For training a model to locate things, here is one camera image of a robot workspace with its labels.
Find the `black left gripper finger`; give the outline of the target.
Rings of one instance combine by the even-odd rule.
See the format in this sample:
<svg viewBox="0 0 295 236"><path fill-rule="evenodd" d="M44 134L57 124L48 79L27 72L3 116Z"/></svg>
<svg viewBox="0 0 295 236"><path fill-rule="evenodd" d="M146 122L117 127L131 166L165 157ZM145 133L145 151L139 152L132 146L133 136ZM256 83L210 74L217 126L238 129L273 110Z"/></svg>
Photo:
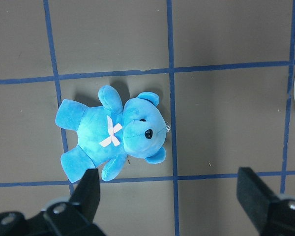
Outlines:
<svg viewBox="0 0 295 236"><path fill-rule="evenodd" d="M56 202L30 219L17 211L0 213L0 236L104 236L93 223L99 202L99 173L88 169L69 200Z"/></svg>

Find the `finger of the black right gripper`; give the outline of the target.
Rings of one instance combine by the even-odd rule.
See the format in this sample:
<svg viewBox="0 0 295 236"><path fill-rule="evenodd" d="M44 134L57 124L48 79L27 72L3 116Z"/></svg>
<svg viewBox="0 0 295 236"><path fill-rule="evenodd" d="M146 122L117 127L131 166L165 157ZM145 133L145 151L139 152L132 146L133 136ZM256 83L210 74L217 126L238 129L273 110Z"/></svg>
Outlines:
<svg viewBox="0 0 295 236"><path fill-rule="evenodd" d="M295 197L275 194L249 167L238 169L236 197L260 236L295 236Z"/></svg>

